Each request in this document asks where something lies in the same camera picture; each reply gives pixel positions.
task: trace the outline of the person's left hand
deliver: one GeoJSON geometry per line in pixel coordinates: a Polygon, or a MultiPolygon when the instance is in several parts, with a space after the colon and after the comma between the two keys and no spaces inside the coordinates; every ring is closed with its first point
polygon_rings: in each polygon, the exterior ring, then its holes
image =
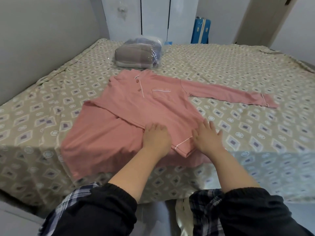
{"type": "Polygon", "coordinates": [[[172,139],[167,127],[159,123],[147,124],[143,134],[143,148],[159,159],[171,150],[172,139]]]}

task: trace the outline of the plastic bag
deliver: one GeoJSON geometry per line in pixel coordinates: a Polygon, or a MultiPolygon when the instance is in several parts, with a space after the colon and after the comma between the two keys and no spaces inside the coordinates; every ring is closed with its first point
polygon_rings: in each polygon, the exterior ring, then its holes
{"type": "Polygon", "coordinates": [[[151,69],[161,64],[161,57],[168,46],[154,36],[138,36],[128,39],[115,51],[117,66],[128,68],[151,69]]]}

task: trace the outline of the brown door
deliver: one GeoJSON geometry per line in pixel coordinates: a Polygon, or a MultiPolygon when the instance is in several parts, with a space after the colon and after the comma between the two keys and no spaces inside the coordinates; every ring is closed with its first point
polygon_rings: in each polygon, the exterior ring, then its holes
{"type": "Polygon", "coordinates": [[[295,0],[251,0],[238,31],[238,45],[271,45],[274,33],[295,0]]]}

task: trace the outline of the bed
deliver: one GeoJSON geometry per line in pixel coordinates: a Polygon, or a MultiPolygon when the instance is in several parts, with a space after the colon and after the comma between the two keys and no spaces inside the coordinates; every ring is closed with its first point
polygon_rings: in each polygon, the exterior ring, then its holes
{"type": "MultiPolygon", "coordinates": [[[[72,180],[60,145],[84,101],[98,97],[121,43],[99,39],[72,60],[0,106],[0,189],[32,206],[53,208],[75,187],[107,182],[113,172],[72,180]]],[[[270,93],[270,109],[191,98],[201,115],[224,130],[224,146],[262,187],[286,201],[315,202],[314,71],[266,47],[172,45],[154,71],[170,78],[270,93]]],[[[141,202],[185,198],[219,188],[212,164],[160,167],[141,202]]]]}

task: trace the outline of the blue suitcase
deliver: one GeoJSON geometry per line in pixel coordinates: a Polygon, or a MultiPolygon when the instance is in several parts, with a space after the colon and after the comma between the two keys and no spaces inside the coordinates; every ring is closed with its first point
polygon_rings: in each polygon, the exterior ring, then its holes
{"type": "Polygon", "coordinates": [[[192,32],[192,44],[207,44],[211,21],[197,17],[192,32]]]}

